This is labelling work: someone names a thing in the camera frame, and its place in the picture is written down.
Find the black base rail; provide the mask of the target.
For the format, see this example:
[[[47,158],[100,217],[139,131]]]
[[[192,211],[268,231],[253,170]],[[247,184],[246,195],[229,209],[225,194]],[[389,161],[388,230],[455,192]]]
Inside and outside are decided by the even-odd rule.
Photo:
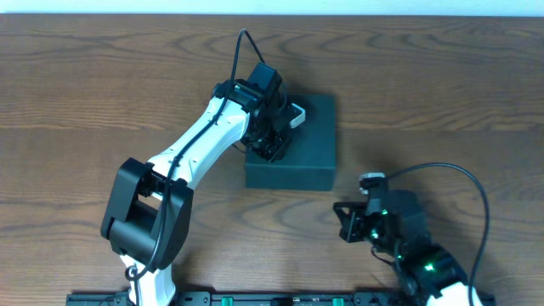
[[[485,306],[495,306],[493,295],[479,293]],[[67,306],[135,305],[126,292],[75,293],[66,296]],[[355,292],[350,294],[268,294],[268,293],[210,293],[181,292],[169,305],[179,306],[400,306],[416,305],[397,292]]]

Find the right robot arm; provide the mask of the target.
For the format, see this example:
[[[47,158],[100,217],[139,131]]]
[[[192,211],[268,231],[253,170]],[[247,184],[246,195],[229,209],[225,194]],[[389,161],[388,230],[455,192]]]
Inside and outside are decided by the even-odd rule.
[[[399,278],[414,305],[481,305],[467,273],[443,246],[435,242],[417,194],[391,190],[383,176],[363,177],[365,201],[339,201],[333,211],[347,243],[368,242],[373,253],[391,257],[383,262]]]

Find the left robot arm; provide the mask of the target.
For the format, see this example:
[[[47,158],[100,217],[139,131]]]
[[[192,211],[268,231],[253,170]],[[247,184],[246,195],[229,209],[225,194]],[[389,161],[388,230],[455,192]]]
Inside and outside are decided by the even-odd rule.
[[[217,84],[202,116],[163,152],[119,167],[100,234],[125,265],[127,303],[173,302],[172,263],[189,232],[196,186],[231,145],[240,142],[267,162],[285,155],[287,131],[305,111],[281,85],[277,70],[257,63],[247,79]]]

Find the black gift box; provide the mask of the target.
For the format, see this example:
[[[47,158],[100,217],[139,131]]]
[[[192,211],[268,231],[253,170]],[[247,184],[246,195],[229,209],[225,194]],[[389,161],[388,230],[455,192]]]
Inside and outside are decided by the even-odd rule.
[[[292,143],[279,161],[246,154],[245,186],[249,189],[330,191],[337,171],[336,103],[331,95],[292,95],[306,119],[290,131]]]

